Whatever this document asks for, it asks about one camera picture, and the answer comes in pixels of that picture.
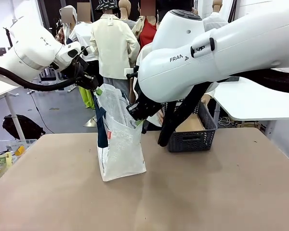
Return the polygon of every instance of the backpack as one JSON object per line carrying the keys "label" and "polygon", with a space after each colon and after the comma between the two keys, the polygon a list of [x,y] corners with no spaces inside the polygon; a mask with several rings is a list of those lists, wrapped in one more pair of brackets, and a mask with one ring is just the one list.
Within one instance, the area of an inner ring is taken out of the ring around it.
{"label": "backpack", "polygon": [[[24,115],[16,115],[20,124],[21,129],[23,130],[26,140],[39,139],[42,135],[45,135],[46,132],[33,122],[31,119],[25,117]],[[11,115],[5,116],[2,127],[7,130],[14,138],[19,139],[14,121]]]}

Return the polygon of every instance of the gray floor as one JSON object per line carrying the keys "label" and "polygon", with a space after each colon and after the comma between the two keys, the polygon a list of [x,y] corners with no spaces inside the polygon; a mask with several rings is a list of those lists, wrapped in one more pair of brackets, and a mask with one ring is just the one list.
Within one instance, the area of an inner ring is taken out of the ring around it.
{"label": "gray floor", "polygon": [[[32,119],[46,133],[48,131],[43,124],[27,90],[18,88],[11,93],[19,93],[17,97],[11,97],[16,114]],[[83,125],[95,115],[93,109],[86,109],[78,88],[67,92],[34,92],[32,96],[47,125],[54,133],[83,133],[96,132],[96,128],[86,128]],[[2,128],[2,120],[10,114],[4,98],[0,99],[0,140],[10,140],[13,137]]]}

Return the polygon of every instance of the clear plastic bin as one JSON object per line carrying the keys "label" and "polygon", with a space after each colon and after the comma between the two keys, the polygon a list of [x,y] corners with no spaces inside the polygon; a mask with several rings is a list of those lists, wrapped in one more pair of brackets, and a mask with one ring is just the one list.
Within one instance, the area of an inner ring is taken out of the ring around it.
{"label": "clear plastic bin", "polygon": [[4,151],[10,151],[13,155],[13,163],[15,163],[19,157],[21,157],[24,152],[16,156],[15,152],[21,147],[24,147],[24,150],[26,151],[34,142],[37,140],[14,140],[14,141],[0,141],[0,153]]}

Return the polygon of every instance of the cardboard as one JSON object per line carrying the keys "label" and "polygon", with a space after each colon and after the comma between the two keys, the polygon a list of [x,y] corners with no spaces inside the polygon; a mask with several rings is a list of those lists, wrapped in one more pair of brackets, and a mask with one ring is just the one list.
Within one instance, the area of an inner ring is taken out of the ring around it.
{"label": "cardboard", "polygon": [[205,128],[203,127],[200,118],[197,114],[191,114],[190,117],[180,124],[176,132],[185,132],[185,131],[204,131]]}
{"label": "cardboard", "polygon": [[42,136],[0,179],[0,231],[289,231],[289,159],[255,128],[170,154],[142,136],[147,172],[103,182],[97,134]]}

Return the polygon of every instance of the white plastic bag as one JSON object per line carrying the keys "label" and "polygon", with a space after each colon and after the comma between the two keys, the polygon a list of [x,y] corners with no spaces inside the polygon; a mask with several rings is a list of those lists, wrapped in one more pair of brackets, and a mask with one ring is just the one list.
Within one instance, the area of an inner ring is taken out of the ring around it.
{"label": "white plastic bag", "polygon": [[95,96],[98,106],[106,110],[103,122],[108,140],[108,147],[97,147],[103,181],[146,172],[140,145],[142,123],[129,114],[120,90],[108,84],[100,88],[103,93]]}

